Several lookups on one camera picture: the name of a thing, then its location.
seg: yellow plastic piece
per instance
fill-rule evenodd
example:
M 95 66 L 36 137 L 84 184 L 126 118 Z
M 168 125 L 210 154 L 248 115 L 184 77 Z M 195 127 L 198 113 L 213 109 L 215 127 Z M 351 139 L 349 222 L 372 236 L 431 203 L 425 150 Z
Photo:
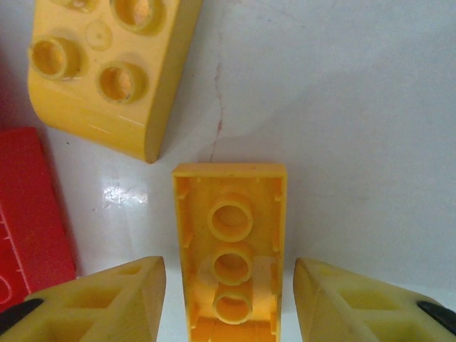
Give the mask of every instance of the yellow plastic piece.
M 173 172 L 189 341 L 279 342 L 286 168 Z
M 36 0 L 28 91 L 46 124 L 156 161 L 202 0 Z
M 456 342 L 417 306 L 433 299 L 322 262 L 296 261 L 294 298 L 306 342 Z
M 165 264 L 151 256 L 36 292 L 44 302 L 1 342 L 156 341 Z

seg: lego brick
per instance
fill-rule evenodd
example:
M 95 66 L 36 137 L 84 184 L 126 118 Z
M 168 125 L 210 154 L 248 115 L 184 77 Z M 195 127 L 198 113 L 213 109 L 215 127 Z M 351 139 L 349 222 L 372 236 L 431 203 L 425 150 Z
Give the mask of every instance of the lego brick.
M 286 168 L 173 172 L 189 341 L 280 341 Z
M 0 133 L 0 311 L 75 277 L 36 131 Z
M 157 159 L 202 0 L 37 0 L 28 91 L 46 124 Z

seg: black tip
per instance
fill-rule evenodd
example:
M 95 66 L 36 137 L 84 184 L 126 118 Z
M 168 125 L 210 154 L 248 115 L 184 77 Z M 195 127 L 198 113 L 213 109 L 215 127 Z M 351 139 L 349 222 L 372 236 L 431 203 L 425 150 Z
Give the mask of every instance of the black tip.
M 30 299 L 0 313 L 0 336 L 38 308 L 43 302 L 43 299 Z
M 450 333 L 456 336 L 456 313 L 444 306 L 430 303 L 429 301 L 419 301 L 417 305 L 429 316 L 440 323 Z

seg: toy brick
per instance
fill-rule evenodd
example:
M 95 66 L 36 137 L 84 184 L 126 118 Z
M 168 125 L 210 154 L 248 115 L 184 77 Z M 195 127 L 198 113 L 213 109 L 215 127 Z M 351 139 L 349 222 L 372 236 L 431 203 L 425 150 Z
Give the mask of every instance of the toy brick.
M 36 131 L 0 133 L 0 311 L 75 277 Z
M 280 341 L 286 169 L 173 172 L 189 341 Z
M 28 91 L 46 124 L 146 162 L 160 151 L 202 0 L 37 0 Z

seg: red block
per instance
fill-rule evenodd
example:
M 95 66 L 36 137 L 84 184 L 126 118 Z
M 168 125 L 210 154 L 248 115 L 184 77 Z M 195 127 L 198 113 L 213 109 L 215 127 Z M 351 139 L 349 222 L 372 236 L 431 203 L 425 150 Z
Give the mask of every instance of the red block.
M 0 312 L 75 277 L 35 129 L 0 133 Z

